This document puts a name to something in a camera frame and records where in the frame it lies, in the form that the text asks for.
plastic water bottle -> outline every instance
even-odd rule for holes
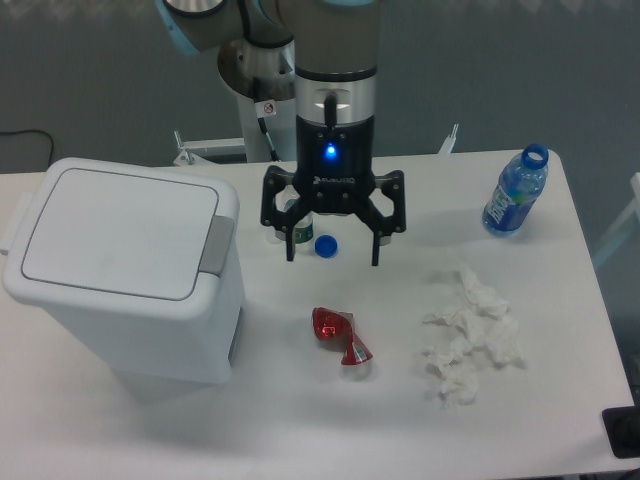
[[[287,185],[282,192],[282,204],[281,208],[283,212],[289,210],[291,205],[298,199],[299,195],[295,188],[291,185]],[[280,240],[284,240],[285,236],[282,232],[276,232],[276,236]],[[313,216],[311,212],[307,213],[302,220],[300,220],[293,231],[293,239],[295,243],[306,243],[313,238]]]
[[[518,231],[547,180],[549,151],[533,144],[504,167],[482,214],[485,228],[497,237]]]

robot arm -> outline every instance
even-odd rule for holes
[[[309,211],[355,214],[379,247],[406,229],[404,177],[371,170],[380,0],[163,0],[197,49],[244,37],[258,48],[295,38],[297,170],[272,165],[263,185],[261,223],[285,234],[293,260],[296,223]],[[300,197],[286,212],[276,195],[293,185]],[[374,189],[394,203],[383,216]]]

loose bottle cap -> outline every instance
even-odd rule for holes
[[[522,152],[522,163],[531,170],[544,167],[549,161],[549,150],[544,145],[532,143]]]
[[[316,239],[316,253],[322,258],[334,257],[338,252],[338,242],[331,235],[320,235]]]

white table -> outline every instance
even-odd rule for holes
[[[513,153],[376,159],[376,173],[405,171],[408,225],[376,268],[355,217],[315,216],[337,257],[299,248],[287,263],[258,221],[264,164],[181,169],[240,194],[248,301],[233,378],[215,387],[114,372],[0,289],[0,477],[450,480],[637,467],[613,457],[600,417],[632,400],[559,158],[517,236],[481,225]],[[0,176],[0,228],[40,179]],[[460,259],[511,302],[528,368],[485,362],[476,402],[445,409],[421,321],[461,302],[450,273]],[[368,375],[353,378],[316,342],[316,306],[354,313],[375,356]]]

